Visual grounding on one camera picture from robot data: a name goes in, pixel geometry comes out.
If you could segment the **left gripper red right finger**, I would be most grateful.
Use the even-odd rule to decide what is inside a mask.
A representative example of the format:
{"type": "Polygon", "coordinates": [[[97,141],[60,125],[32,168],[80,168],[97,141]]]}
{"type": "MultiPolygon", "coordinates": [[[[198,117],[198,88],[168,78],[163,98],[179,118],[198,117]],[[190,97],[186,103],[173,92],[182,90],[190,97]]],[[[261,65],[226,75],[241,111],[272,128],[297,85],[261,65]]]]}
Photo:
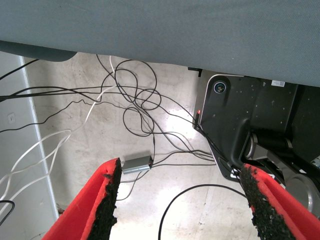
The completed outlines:
{"type": "Polygon", "coordinates": [[[320,238],[320,220],[265,171],[245,164],[239,178],[260,239],[320,238]]]}

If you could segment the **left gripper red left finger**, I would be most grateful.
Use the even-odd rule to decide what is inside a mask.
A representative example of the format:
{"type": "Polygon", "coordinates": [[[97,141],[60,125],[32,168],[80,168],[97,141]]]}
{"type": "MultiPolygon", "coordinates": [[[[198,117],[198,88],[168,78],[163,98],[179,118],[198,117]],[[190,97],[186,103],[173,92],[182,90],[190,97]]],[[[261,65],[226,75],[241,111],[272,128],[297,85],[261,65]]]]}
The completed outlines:
{"type": "Polygon", "coordinates": [[[108,240],[121,181],[120,158],[100,165],[70,205],[43,236],[44,240],[108,240]]]}

